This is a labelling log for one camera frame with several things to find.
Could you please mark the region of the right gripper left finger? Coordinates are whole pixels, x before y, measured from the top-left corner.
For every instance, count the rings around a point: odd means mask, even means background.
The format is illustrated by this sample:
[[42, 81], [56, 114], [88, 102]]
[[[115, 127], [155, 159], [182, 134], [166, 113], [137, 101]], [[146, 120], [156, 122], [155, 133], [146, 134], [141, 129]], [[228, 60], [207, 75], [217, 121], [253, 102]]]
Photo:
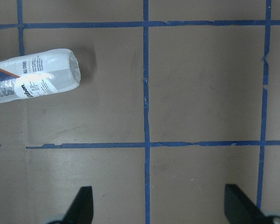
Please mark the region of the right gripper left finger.
[[62, 219], [62, 224], [91, 224], [94, 217], [91, 186], [81, 187]]

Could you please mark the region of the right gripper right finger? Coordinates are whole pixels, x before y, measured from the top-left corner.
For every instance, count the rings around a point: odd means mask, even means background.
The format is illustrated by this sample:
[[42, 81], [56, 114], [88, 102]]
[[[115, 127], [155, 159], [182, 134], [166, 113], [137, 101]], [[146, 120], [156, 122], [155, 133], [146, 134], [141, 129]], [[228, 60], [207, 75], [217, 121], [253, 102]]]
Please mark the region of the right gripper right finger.
[[230, 224], [267, 224], [266, 217], [236, 185], [224, 188], [224, 214]]

